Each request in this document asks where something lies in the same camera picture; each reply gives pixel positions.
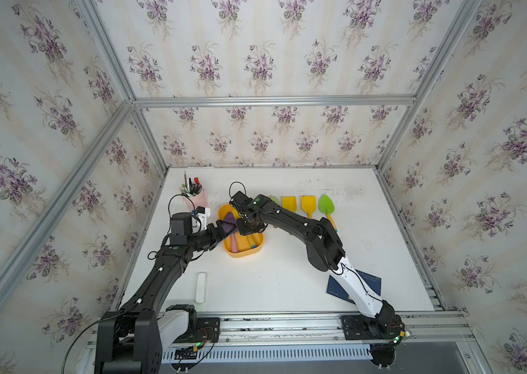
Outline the purple shovel pink handle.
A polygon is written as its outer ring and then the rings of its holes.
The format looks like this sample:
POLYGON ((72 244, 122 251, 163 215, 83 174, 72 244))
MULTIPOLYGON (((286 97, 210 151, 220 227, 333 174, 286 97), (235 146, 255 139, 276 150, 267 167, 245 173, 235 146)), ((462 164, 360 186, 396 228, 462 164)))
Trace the purple shovel pink handle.
POLYGON ((232 213, 232 211, 226 214, 225 218, 223 219, 223 223, 224 223, 225 232, 230 238, 231 252, 238 253, 239 249, 237 246, 237 241, 236 241, 236 236, 235 236, 238 228, 237 228, 237 223, 236 223, 234 213, 232 213))

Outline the yellow storage box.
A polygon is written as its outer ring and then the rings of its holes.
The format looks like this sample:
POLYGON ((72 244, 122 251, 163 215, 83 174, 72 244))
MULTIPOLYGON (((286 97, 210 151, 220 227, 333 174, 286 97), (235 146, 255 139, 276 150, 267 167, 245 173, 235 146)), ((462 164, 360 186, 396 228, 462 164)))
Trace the yellow storage box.
MULTIPOLYGON (((226 204, 219 208, 218 210, 218 219, 220 221, 223 221, 226 214, 232 211, 234 213, 236 223, 238 224, 238 219, 240 218, 239 213, 230 205, 226 204)), ((239 249, 238 253, 232 253, 231 252, 231 243, 230 238, 227 237, 223 242, 223 248, 229 254, 231 257, 234 258, 240 258, 240 257, 246 257, 249 255, 253 255, 257 252, 259 252, 264 244, 265 236, 262 233, 256 233, 256 234, 250 234, 250 235, 241 235, 239 230, 237 229, 237 232, 235 234, 237 246, 239 249)))

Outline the green round spatula wooden handle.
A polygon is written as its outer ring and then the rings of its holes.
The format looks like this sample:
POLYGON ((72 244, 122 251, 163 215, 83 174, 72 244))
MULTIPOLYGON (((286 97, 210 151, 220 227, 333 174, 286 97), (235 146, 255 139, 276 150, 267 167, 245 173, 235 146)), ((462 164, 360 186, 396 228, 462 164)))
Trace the green round spatula wooden handle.
POLYGON ((269 198, 277 205, 282 205, 282 203, 280 202, 279 198, 277 198, 277 196, 272 196, 270 195, 269 198))

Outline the yellow shovel blue tip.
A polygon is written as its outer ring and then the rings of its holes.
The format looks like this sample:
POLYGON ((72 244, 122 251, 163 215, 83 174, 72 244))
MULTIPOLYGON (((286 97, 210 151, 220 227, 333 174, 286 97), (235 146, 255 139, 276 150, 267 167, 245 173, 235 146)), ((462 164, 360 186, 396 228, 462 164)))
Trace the yellow shovel blue tip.
POLYGON ((282 207, 285 210, 289 210, 293 213, 297 211, 297 200, 295 196, 283 196, 282 197, 282 207))

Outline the green shovel orange handle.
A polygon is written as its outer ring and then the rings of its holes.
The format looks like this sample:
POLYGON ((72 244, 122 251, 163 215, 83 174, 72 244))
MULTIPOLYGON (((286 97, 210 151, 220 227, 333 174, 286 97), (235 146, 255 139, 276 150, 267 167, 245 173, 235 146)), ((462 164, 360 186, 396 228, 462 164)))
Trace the green shovel orange handle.
POLYGON ((336 231, 337 227, 334 219, 332 218, 332 214, 335 212, 335 205, 331 198, 325 194, 322 195, 318 201, 318 209, 326 216, 327 220, 330 221, 334 230, 336 231))

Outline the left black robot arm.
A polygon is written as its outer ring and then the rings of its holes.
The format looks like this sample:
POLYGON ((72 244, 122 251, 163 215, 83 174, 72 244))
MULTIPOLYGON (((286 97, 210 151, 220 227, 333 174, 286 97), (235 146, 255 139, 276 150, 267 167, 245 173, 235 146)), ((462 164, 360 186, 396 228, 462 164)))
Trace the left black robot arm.
POLYGON ((190 213, 175 213, 169 233, 156 252, 154 266, 138 290, 117 311, 98 323, 96 373, 158 373, 163 345, 158 317, 174 283, 195 252, 207 252, 223 242, 237 226, 218 220, 195 232, 200 223, 190 213))

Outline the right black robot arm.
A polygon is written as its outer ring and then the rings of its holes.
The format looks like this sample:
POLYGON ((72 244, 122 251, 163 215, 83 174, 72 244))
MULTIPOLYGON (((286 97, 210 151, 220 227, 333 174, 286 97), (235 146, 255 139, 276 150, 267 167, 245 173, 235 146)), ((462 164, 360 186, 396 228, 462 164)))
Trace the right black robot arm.
POLYGON ((303 217, 276 204, 270 197, 250 198, 238 191, 229 201, 238 212, 242 235, 261 233, 271 225, 296 237, 306 246, 307 259, 318 271, 329 273, 352 299, 358 311, 380 330, 402 324, 394 307, 381 299, 351 265, 338 233, 327 218, 303 217))

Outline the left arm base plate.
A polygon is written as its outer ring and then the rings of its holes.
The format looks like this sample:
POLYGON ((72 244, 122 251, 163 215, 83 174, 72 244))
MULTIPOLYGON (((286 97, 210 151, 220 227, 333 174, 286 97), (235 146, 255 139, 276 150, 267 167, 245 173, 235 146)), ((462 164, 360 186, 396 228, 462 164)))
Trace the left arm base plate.
POLYGON ((164 348, 173 344, 217 343, 220 336, 219 318, 197 318, 190 323, 188 316, 177 314, 158 319, 159 334, 164 348))

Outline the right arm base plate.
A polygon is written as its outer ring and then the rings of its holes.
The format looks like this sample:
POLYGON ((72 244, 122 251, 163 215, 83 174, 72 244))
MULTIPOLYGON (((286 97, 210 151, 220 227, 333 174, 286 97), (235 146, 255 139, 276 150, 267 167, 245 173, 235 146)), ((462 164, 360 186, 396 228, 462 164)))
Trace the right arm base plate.
POLYGON ((407 334, 405 324, 396 314, 380 319, 342 315, 340 322, 346 341, 392 341, 396 344, 407 334))

